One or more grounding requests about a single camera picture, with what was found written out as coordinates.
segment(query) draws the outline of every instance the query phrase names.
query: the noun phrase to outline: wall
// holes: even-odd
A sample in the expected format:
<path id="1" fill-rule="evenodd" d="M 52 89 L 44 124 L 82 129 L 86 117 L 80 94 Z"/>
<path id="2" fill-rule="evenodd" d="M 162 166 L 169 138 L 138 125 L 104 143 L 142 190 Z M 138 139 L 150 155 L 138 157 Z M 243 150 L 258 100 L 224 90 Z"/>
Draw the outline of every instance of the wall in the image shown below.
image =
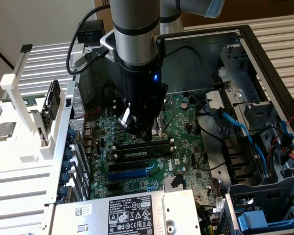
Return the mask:
<path id="1" fill-rule="evenodd" d="M 68 42 L 94 6 L 93 0 L 0 0 L 0 52 L 15 65 L 24 44 Z M 0 79 L 10 72 L 0 59 Z"/>

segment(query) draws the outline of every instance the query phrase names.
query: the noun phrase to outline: blue pcie slot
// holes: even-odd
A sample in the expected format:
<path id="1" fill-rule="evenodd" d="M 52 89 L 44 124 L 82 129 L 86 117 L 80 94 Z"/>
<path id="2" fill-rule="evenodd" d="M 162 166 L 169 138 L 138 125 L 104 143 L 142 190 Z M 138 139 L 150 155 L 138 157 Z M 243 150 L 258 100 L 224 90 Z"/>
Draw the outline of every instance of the blue pcie slot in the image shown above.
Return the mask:
<path id="1" fill-rule="evenodd" d="M 148 177 L 148 170 L 133 170 L 129 172 L 115 173 L 108 175 L 108 181 L 116 181 L 116 180 L 128 180 L 128 179 L 136 179 L 136 178 L 145 178 Z"/>

